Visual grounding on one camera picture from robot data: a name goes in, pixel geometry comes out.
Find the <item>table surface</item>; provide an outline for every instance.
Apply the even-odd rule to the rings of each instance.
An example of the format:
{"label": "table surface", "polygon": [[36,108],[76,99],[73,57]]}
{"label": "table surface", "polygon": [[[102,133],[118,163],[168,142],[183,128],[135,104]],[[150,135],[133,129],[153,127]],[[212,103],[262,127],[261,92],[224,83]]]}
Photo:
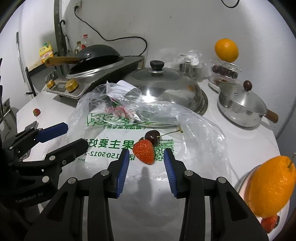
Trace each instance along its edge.
{"label": "table surface", "polygon": [[[265,117],[262,118],[261,124],[253,130],[235,126],[219,112],[218,93],[208,86],[208,80],[203,80],[198,84],[208,97],[208,110],[204,117],[218,125],[226,137],[229,160],[233,168],[232,184],[237,187],[239,181],[254,167],[280,155],[274,133]],[[75,100],[43,91],[17,113],[17,131],[23,131],[27,125],[36,120],[39,123],[38,128],[47,128],[64,122],[73,112],[76,104]],[[32,113],[35,108],[41,110],[38,117]],[[43,151],[47,145],[47,143],[38,143],[34,146],[26,161],[42,160]],[[283,217],[281,220],[281,226],[284,225],[286,218]]]}

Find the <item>orange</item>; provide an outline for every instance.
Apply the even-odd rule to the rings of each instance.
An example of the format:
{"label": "orange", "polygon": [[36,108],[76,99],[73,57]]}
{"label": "orange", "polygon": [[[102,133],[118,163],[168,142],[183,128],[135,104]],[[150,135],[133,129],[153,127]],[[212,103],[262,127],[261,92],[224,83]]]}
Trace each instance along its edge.
{"label": "orange", "polygon": [[276,215],[290,199],[295,182],[296,170],[291,159],[274,157],[253,174],[246,203],[259,217]]}
{"label": "orange", "polygon": [[230,39],[220,39],[215,44],[215,52],[219,59],[226,62],[234,62],[239,56],[239,49],[235,42]]}

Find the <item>strawberry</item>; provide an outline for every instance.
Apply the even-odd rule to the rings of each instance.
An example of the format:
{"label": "strawberry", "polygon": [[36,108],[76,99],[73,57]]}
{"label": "strawberry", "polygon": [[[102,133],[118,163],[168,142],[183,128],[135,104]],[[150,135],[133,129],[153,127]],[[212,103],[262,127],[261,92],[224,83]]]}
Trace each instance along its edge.
{"label": "strawberry", "polygon": [[277,214],[269,218],[263,218],[261,221],[261,226],[263,227],[265,232],[269,234],[276,227],[277,220]]}
{"label": "strawberry", "polygon": [[141,138],[133,146],[134,155],[143,163],[151,165],[154,163],[154,149],[151,141]]}
{"label": "strawberry", "polygon": [[34,109],[33,110],[34,116],[38,116],[38,115],[40,115],[40,113],[41,113],[41,111],[39,109]]}

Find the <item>saucepan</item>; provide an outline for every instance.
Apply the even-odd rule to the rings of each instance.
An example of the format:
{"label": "saucepan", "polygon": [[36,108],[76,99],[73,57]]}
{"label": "saucepan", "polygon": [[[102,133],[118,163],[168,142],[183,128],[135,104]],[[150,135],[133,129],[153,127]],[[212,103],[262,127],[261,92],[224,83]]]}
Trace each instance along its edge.
{"label": "saucepan", "polygon": [[253,127],[266,117],[277,123],[279,117],[267,109],[265,103],[252,89],[252,83],[246,80],[241,86],[238,83],[222,82],[219,84],[220,94],[218,107],[231,122],[242,127]]}
{"label": "saucepan", "polygon": [[45,65],[56,66],[61,64],[77,64],[83,63],[86,65],[95,64],[108,65],[114,63],[114,61],[119,57],[119,53],[112,47],[108,45],[92,45],[80,52],[75,57],[50,57],[45,61]]}

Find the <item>yellow detergent bottle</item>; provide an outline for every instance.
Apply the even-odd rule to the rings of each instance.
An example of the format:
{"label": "yellow detergent bottle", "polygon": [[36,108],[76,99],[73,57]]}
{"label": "yellow detergent bottle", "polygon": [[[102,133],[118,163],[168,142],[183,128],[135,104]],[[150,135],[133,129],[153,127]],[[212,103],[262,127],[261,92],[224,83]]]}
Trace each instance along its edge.
{"label": "yellow detergent bottle", "polygon": [[44,63],[49,57],[54,57],[54,52],[49,42],[44,44],[43,47],[39,50],[39,55],[42,63]]}

